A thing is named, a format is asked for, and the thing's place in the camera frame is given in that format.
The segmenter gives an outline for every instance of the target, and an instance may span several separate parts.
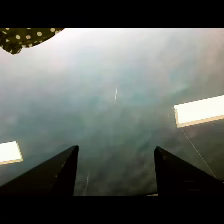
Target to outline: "white rectangular light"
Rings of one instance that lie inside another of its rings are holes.
[[[224,118],[224,95],[174,106],[177,127]]]
[[[0,165],[23,161],[16,141],[0,144]]]

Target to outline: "fluorescent light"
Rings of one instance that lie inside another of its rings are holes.
[[[0,144],[0,165],[23,161],[16,141]]]
[[[174,106],[177,127],[224,118],[224,96],[212,97]]]

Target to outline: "glass surface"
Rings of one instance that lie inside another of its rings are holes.
[[[79,145],[75,195],[156,192],[158,145],[224,179],[224,121],[177,128],[174,105],[224,95],[223,29],[65,29],[0,50],[0,143],[23,162],[0,185]]]

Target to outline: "black fabric with yellow dots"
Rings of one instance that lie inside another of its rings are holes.
[[[0,28],[0,46],[11,54],[50,39],[64,28]]]

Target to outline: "reflective surface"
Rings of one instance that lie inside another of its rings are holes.
[[[75,195],[156,192],[157,145],[224,179],[224,121],[176,127],[173,106],[224,94],[222,29],[65,29],[0,51],[0,143],[24,161],[0,184],[80,146]]]

